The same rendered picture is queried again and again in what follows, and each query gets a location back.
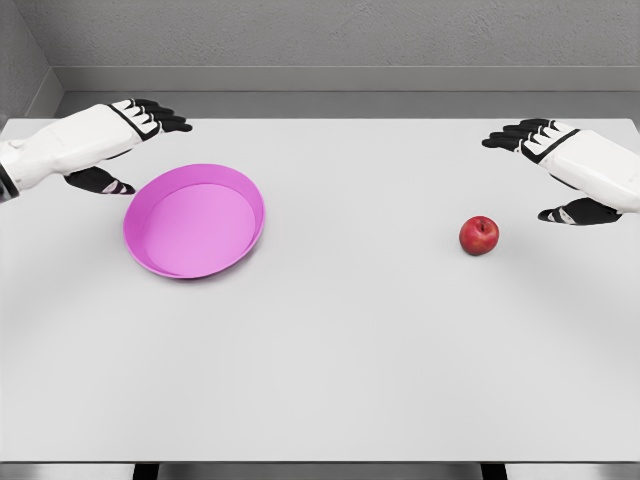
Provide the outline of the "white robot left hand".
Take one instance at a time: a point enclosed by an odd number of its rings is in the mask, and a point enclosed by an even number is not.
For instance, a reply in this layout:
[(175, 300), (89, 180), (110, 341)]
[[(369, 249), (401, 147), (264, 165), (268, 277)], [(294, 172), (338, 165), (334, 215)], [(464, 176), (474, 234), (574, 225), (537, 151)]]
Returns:
[(148, 99), (97, 104), (45, 128), (54, 171), (67, 184), (101, 195), (132, 195), (133, 186), (99, 163), (122, 156), (159, 134), (190, 132), (192, 126), (172, 109)]

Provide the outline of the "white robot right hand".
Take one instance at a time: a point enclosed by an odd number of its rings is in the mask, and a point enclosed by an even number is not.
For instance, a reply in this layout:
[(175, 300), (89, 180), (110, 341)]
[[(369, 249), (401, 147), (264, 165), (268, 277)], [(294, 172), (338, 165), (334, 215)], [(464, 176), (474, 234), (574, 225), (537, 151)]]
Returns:
[(640, 215), (640, 155), (593, 130), (552, 119), (525, 119), (482, 140), (490, 149), (522, 155), (562, 184), (585, 194), (538, 214), (543, 222), (610, 224)]

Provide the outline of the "red apple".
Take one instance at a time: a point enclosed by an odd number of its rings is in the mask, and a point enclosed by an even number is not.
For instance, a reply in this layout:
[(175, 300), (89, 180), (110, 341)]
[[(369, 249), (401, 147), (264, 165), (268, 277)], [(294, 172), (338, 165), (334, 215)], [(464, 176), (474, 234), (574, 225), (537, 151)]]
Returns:
[(486, 216), (474, 216), (464, 222), (459, 231), (461, 248), (471, 256), (491, 252), (499, 241), (498, 224)]

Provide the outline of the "pink round plate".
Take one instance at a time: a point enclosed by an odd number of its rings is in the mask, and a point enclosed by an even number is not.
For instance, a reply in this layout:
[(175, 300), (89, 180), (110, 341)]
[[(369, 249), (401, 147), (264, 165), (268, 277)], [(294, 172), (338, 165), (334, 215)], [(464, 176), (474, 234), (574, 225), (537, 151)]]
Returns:
[(217, 274), (261, 236), (264, 198), (245, 174), (218, 164), (169, 170), (140, 189), (123, 220), (124, 242), (146, 270), (175, 279)]

